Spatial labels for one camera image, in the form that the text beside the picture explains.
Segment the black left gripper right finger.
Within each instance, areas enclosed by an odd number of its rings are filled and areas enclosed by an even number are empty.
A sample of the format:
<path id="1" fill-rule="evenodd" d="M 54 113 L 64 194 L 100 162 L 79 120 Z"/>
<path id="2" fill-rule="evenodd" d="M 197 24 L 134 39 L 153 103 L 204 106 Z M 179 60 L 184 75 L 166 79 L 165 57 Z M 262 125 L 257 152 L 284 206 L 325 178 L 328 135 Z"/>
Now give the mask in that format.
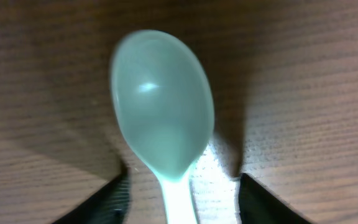
<path id="1" fill-rule="evenodd" d="M 241 174 L 238 204 L 242 224 L 311 224 L 246 173 Z"/>

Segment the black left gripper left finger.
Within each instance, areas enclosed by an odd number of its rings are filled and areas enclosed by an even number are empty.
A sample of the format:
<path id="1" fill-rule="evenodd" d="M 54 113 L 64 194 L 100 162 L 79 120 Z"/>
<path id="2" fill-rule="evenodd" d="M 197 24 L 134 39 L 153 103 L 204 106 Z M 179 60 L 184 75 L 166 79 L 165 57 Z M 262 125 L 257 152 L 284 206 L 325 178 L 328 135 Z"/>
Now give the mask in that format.
<path id="1" fill-rule="evenodd" d="M 116 178 L 52 224 L 122 224 L 131 204 L 130 189 L 128 168 L 121 164 Z"/>

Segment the light blue plastic spoon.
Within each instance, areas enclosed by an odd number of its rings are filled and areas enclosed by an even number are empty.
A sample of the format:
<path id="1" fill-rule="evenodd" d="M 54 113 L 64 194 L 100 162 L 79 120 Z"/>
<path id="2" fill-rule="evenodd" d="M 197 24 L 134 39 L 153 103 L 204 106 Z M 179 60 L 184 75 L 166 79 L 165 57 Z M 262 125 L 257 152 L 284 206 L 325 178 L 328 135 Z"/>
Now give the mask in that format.
<path id="1" fill-rule="evenodd" d="M 167 222 L 196 223 L 190 172 L 214 129 L 200 61 L 171 34 L 135 31 L 112 55 L 110 91 L 126 143 L 159 181 Z"/>

